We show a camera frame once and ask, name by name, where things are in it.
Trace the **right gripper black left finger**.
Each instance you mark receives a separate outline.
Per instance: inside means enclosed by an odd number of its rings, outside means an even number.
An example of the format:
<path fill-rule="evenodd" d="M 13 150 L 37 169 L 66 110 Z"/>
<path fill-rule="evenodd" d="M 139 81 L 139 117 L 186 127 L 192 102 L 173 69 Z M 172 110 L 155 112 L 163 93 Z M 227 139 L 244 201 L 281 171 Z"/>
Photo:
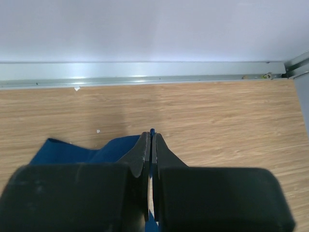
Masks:
<path fill-rule="evenodd" d="M 0 197 L 3 232 L 149 232 L 151 135 L 116 162 L 24 165 Z"/>

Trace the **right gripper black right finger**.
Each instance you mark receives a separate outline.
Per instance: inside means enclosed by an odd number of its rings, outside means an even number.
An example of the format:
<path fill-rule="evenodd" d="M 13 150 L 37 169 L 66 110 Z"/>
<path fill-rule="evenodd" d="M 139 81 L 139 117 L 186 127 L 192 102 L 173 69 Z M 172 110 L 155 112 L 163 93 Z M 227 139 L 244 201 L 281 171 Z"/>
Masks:
<path fill-rule="evenodd" d="M 292 232 L 277 178 L 256 167 L 189 167 L 152 134 L 154 219 L 162 232 Z"/>

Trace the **blue t shirt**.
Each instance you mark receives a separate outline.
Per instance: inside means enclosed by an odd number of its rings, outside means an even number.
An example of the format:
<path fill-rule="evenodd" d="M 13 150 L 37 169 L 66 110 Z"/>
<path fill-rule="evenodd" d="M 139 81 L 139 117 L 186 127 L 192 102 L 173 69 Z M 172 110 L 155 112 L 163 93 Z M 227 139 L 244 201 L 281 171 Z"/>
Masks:
<path fill-rule="evenodd" d="M 115 138 L 103 148 L 92 150 L 49 138 L 32 158 L 30 165 L 116 162 L 133 148 L 138 139 L 138 135 Z"/>

